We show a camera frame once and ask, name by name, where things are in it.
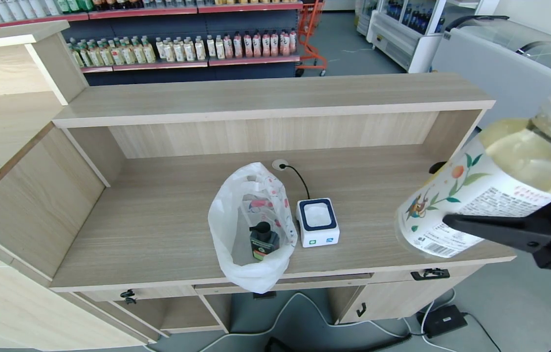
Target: black drawer handle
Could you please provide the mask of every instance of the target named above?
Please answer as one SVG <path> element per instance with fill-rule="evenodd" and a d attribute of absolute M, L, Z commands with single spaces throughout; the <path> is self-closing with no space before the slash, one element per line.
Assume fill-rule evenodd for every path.
<path fill-rule="evenodd" d="M 356 309 L 355 313 L 358 314 L 358 318 L 360 318 L 366 311 L 367 311 L 367 304 L 362 302 L 362 311 L 360 311 L 359 309 Z"/>
<path fill-rule="evenodd" d="M 121 293 L 119 296 L 125 299 L 126 305 L 129 305 L 130 303 L 134 303 L 136 305 L 136 298 L 132 298 L 132 296 L 136 296 L 136 294 L 132 289 L 126 290 L 125 292 Z"/>
<path fill-rule="evenodd" d="M 423 270 L 423 275 L 419 274 L 418 271 L 410 272 L 410 275 L 412 275 L 412 279 L 415 281 L 423 281 L 423 280 L 435 280 L 435 279 L 448 279 L 451 276 L 449 275 L 449 270 L 447 269 L 440 269 L 438 267 L 434 269 L 425 269 Z"/>

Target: gray floor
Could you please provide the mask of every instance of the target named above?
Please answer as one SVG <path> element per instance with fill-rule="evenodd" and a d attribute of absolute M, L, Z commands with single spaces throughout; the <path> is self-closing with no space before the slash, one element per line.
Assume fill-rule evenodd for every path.
<path fill-rule="evenodd" d="M 313 40 L 328 60 L 328 75 L 400 73 L 400 67 L 358 36 L 353 27 L 353 14 L 324 14 Z M 307 70 L 304 76 L 318 75 Z M 455 304 L 479 318 L 504 352 L 547 352 L 551 348 L 551 271 L 537 269 L 531 256 L 519 257 L 503 264 L 487 265 L 456 287 Z M 329 310 L 325 290 L 305 291 L 318 304 L 327 319 Z M 293 292 L 278 292 L 275 299 L 253 301 L 250 294 L 235 295 L 233 300 L 233 332 L 261 332 L 268 329 L 279 310 Z M 414 318 L 409 321 L 419 328 Z M 494 352 L 477 324 L 433 339 L 438 345 L 458 352 Z M 399 320 L 378 321 L 396 333 L 405 333 Z M 159 352 L 195 352 L 221 336 L 221 332 L 174 334 L 151 345 Z M 299 350 L 329 352 L 371 346 L 391 339 L 371 324 L 344 328 L 325 325 L 311 303 L 295 298 L 282 313 L 276 328 L 269 335 L 230 336 L 210 348 L 209 352 L 261 351 L 268 339 L 275 336 Z M 421 338 L 389 349 L 391 352 L 441 351 L 423 343 Z M 117 348 L 112 352 L 145 352 L 142 347 Z"/>

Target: power adapter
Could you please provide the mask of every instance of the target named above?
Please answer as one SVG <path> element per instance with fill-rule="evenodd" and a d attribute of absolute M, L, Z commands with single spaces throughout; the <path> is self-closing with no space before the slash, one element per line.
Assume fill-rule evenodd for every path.
<path fill-rule="evenodd" d="M 417 319 L 419 324 L 423 322 L 425 314 L 419 313 Z M 427 334 L 427 338 L 436 338 L 437 336 L 444 335 L 453 330 L 458 330 L 467 326 L 468 323 L 463 317 L 463 314 L 458 310 L 456 305 L 442 307 L 429 312 L 425 319 L 425 325 L 423 331 Z"/>

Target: white box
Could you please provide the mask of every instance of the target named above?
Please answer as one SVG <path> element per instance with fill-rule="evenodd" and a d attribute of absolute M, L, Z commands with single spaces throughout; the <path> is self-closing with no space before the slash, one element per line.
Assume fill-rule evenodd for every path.
<path fill-rule="evenodd" d="M 297 220 L 304 248 L 338 243 L 340 229 L 331 199 L 300 200 L 297 202 Z"/>

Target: white plastic bag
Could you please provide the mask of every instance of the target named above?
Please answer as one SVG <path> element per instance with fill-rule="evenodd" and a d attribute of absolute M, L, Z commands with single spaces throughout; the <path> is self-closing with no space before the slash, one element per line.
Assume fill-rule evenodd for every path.
<path fill-rule="evenodd" d="M 251 226 L 271 224 L 280 237 L 280 248 L 264 260 L 253 258 Z M 208 224 L 219 265 L 225 276 L 256 293 L 271 290 L 288 267 L 297 244 L 284 185 L 262 163 L 241 167 L 223 183 L 208 212 Z"/>

